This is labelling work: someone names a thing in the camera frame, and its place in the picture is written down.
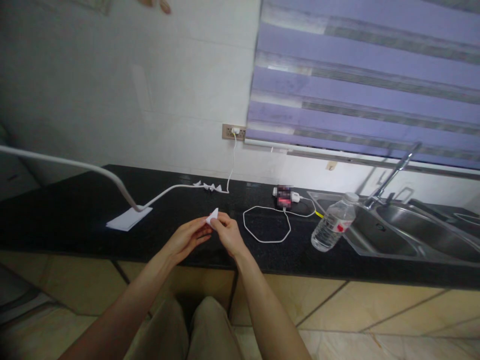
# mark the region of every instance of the plastic bottle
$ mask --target plastic bottle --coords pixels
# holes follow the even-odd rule
[[[315,249],[325,253],[335,246],[354,222],[355,203],[358,201],[357,194],[347,192],[339,202],[328,207],[323,219],[311,234],[311,244]]]

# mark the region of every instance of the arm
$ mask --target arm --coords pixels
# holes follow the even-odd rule
[[[59,360],[123,359],[170,271],[210,238],[212,229],[205,219],[180,226],[122,295]]]
[[[251,323],[265,360],[310,360],[294,323],[275,296],[257,262],[245,246],[239,227],[226,213],[210,221],[222,244],[235,259],[245,288]]]

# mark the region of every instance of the granite countertop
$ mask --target granite countertop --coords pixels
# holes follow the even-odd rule
[[[202,180],[226,187],[225,179],[213,177],[119,165],[105,168],[123,180],[137,204],[176,184]],[[238,221],[245,244],[265,273],[480,290],[480,267],[360,256],[344,238],[329,252],[319,252],[310,243],[318,216],[289,215],[291,233],[283,243],[259,243],[244,228],[242,214],[255,205],[274,207],[272,188],[236,180],[230,181],[230,194],[176,188],[155,202],[129,232],[123,232],[105,225],[130,206],[109,179],[87,172],[0,202],[0,248],[147,262],[181,224],[218,207]],[[310,198],[307,189],[295,191]],[[309,214],[312,203],[294,203],[291,211]],[[281,239],[288,230],[281,212],[255,209],[245,217],[259,239]],[[182,265],[235,269],[216,233]]]

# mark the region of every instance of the purple blind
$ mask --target purple blind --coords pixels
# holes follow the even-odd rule
[[[480,1],[264,0],[246,136],[480,169]]]

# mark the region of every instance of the faucet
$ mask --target faucet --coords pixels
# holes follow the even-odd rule
[[[422,147],[422,143],[420,141],[416,142],[413,144],[411,149],[400,159],[400,161],[396,164],[395,168],[392,170],[390,175],[386,178],[385,182],[372,194],[368,197],[368,199],[365,200],[365,203],[363,204],[363,207],[367,210],[370,210],[372,206],[375,203],[380,203],[382,205],[386,205],[389,203],[388,202],[383,202],[382,201],[382,194],[385,191],[385,188],[390,184],[390,182],[393,180],[395,175],[397,175],[400,171],[405,169],[407,164],[410,162],[410,159],[412,158],[413,155]],[[389,200],[391,201],[393,197],[393,194],[390,194],[388,197]]]

